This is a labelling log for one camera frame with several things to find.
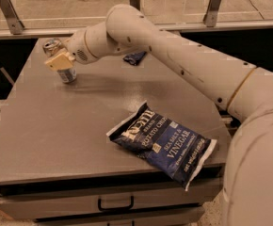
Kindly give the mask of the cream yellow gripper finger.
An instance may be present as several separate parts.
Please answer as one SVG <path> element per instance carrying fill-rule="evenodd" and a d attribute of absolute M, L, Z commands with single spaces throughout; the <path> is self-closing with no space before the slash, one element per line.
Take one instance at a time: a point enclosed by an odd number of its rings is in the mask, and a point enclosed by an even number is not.
<path fill-rule="evenodd" d="M 45 65 L 52 71 L 67 70 L 73 67 L 75 56 L 67 49 L 59 50 L 45 61 Z"/>

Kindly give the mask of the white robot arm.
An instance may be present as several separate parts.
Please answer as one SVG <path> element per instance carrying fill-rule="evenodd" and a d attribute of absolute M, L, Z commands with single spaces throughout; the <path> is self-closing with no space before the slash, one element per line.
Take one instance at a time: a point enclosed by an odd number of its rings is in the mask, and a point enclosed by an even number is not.
<path fill-rule="evenodd" d="M 45 63 L 67 70 L 133 51 L 151 53 L 240 121 L 224 174 L 223 226 L 273 226 L 273 73 L 162 30 L 124 4 L 76 31 Z"/>

